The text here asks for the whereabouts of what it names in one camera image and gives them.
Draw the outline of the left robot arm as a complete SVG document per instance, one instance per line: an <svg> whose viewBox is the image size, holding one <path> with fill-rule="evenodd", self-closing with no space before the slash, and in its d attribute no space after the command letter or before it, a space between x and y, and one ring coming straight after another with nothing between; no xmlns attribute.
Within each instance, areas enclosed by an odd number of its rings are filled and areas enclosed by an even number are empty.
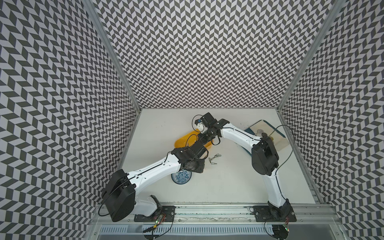
<svg viewBox="0 0 384 240"><path fill-rule="evenodd" d="M150 216L159 208L156 200L154 197L141 200L138 194L181 170L202 173L205 167L203 155L207 153L205 144L196 141L191 146L173 149L163 159L142 169L129 173L120 169L112 174L102 190L102 205L113 222L119 222L131 213Z"/></svg>

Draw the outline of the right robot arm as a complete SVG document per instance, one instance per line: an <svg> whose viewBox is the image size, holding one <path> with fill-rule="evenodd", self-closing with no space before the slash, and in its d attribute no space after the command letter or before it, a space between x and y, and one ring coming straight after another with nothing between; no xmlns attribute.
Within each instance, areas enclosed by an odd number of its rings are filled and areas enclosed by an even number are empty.
<svg viewBox="0 0 384 240"><path fill-rule="evenodd" d="M218 137L231 140L247 150L252 157L253 169L262 176L265 183L270 218L282 220L290 214L292 206L279 183L279 155L273 140L267 134L257 137L235 127L225 119L216 120L210 113L192 120L192 126L200 131L198 138L203 144Z"/></svg>

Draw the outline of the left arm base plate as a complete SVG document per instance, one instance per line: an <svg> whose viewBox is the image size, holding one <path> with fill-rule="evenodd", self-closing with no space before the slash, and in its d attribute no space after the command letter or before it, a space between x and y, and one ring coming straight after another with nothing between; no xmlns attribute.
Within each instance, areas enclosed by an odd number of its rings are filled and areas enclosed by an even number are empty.
<svg viewBox="0 0 384 240"><path fill-rule="evenodd" d="M165 222L173 222L175 218L176 206L162 206L158 208L152 215L146 217L144 215L135 215L134 222L154 223L158 217L165 217Z"/></svg>

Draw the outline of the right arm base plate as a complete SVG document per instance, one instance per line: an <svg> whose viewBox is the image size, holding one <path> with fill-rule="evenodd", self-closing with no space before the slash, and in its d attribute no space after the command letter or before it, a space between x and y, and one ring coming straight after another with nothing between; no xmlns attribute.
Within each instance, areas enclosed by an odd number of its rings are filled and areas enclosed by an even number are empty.
<svg viewBox="0 0 384 240"><path fill-rule="evenodd" d="M278 222L278 223L294 223L297 217L292 206L281 208L270 206L253 206L251 207L255 214L256 221L261 222Z"/></svg>

